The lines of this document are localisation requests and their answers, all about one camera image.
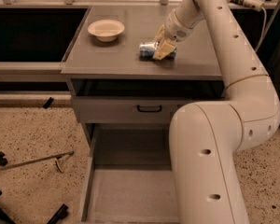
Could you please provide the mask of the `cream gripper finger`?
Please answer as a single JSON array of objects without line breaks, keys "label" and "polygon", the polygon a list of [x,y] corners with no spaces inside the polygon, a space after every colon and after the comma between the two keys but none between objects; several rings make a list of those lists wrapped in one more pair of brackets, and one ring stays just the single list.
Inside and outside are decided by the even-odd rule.
[{"label": "cream gripper finger", "polygon": [[164,35],[164,25],[162,24],[159,31],[156,33],[153,41],[154,42],[160,42],[163,38],[163,35]]},{"label": "cream gripper finger", "polygon": [[176,48],[176,42],[169,38],[162,38],[154,51],[153,59],[162,60]]}]

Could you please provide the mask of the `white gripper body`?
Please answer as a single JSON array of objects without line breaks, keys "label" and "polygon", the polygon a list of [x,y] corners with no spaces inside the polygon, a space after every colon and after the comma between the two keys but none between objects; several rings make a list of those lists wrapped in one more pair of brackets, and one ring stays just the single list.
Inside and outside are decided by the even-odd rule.
[{"label": "white gripper body", "polygon": [[203,19],[203,13],[195,0],[182,0],[167,16],[163,37],[171,43],[184,41]]}]

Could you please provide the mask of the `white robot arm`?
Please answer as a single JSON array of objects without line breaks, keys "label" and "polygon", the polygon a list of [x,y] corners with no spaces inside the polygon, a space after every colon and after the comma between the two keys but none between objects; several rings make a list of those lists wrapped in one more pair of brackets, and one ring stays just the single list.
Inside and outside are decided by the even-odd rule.
[{"label": "white robot arm", "polygon": [[161,60],[205,20],[225,86],[224,99],[183,105],[170,123],[180,224],[249,224],[232,154],[264,143],[280,124],[272,80],[229,1],[183,0],[155,36]]}]

